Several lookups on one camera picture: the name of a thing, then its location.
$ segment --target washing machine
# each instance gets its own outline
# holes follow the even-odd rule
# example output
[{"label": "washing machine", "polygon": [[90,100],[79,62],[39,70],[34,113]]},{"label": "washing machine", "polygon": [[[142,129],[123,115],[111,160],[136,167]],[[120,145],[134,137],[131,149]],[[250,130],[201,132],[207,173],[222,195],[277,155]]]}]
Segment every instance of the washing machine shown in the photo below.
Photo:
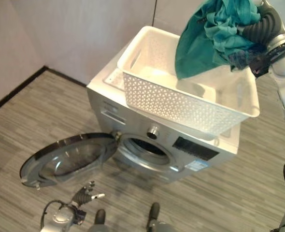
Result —
[{"label": "washing machine", "polygon": [[233,158],[240,125],[219,136],[129,108],[120,51],[90,82],[87,93],[101,131],[57,141],[21,167],[21,182],[37,189],[73,179],[94,179],[109,158],[161,182],[172,182]]}]

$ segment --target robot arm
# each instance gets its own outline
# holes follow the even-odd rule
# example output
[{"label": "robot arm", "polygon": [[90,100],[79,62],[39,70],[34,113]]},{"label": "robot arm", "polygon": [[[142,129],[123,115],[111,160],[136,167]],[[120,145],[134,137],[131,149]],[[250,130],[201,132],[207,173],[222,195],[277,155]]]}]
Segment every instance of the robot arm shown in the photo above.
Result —
[{"label": "robot arm", "polygon": [[[254,25],[239,28],[239,31],[243,37],[266,46],[266,54],[255,58],[249,66],[255,77],[266,74],[276,82],[285,115],[285,26],[266,0],[253,1],[258,6],[262,19]],[[285,215],[279,228],[273,232],[285,232]]]}]

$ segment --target black cable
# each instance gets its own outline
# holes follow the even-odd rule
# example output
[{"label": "black cable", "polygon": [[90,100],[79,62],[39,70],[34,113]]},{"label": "black cable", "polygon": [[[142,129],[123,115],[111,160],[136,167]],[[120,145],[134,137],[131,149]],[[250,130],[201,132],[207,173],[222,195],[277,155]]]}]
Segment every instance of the black cable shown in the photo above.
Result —
[{"label": "black cable", "polygon": [[60,200],[53,200],[53,201],[50,201],[44,208],[43,210],[43,214],[42,214],[42,217],[41,217],[41,229],[44,227],[44,218],[45,218],[45,215],[47,214],[46,210],[47,208],[49,207],[50,204],[52,203],[59,203],[61,204],[61,207],[64,207],[66,206],[67,204],[64,203],[63,201],[60,201]]},{"label": "black cable", "polygon": [[154,18],[156,17],[156,11],[157,11],[157,0],[154,4],[154,11],[153,11],[153,18],[152,18],[152,26],[154,26]]}]

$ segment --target patterned basket side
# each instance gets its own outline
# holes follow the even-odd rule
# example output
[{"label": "patterned basket side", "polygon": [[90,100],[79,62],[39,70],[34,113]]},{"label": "patterned basket side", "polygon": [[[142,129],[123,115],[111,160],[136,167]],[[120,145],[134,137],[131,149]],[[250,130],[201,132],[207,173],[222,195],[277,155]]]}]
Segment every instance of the patterned basket side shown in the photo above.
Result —
[{"label": "patterned basket side", "polygon": [[128,74],[124,86],[129,106],[206,133],[218,135],[248,118]]}]

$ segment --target black baseboard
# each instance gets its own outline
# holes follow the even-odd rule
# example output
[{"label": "black baseboard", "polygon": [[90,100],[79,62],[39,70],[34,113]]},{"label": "black baseboard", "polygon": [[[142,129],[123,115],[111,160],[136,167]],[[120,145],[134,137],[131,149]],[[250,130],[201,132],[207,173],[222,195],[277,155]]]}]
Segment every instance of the black baseboard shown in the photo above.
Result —
[{"label": "black baseboard", "polygon": [[58,72],[56,70],[53,69],[49,69],[47,66],[43,66],[42,68],[40,68],[35,74],[33,74],[32,76],[30,76],[27,80],[25,80],[24,82],[22,82],[18,87],[16,87],[12,92],[10,92],[8,95],[6,95],[3,99],[0,100],[0,108],[6,103],[8,102],[12,97],[14,97],[17,93],[19,93],[23,88],[25,88],[28,84],[30,84],[32,81],[34,81],[36,79],[36,77],[40,76],[44,71],[50,71],[62,78],[65,78],[66,80],[69,80],[71,82],[74,82],[75,84],[78,84],[80,86],[86,87],[85,84],[83,84],[80,81],[77,81],[61,72]]},{"label": "black baseboard", "polygon": [[28,84],[30,84],[32,81],[35,80],[36,77],[40,76],[44,71],[48,70],[48,67],[43,66],[40,68],[35,74],[30,76],[27,80],[22,82],[18,87],[16,87],[12,92],[10,92],[8,95],[6,95],[4,98],[0,100],[0,108],[8,102],[13,96],[15,96],[17,93],[19,93],[24,87],[26,87]]},{"label": "black baseboard", "polygon": [[82,82],[80,82],[80,81],[77,81],[77,80],[73,79],[72,77],[67,76],[67,75],[65,75],[65,74],[63,74],[63,73],[61,73],[61,72],[59,72],[59,71],[56,71],[56,70],[50,69],[50,68],[48,68],[48,71],[50,71],[51,73],[53,73],[53,74],[55,74],[55,75],[58,75],[58,76],[60,76],[60,77],[63,77],[64,79],[66,79],[66,80],[68,80],[68,81],[71,81],[71,82],[73,82],[73,83],[75,83],[75,84],[78,84],[78,85],[80,85],[80,86],[82,86],[82,87],[86,87],[86,84],[84,84],[84,83],[82,83]]}]

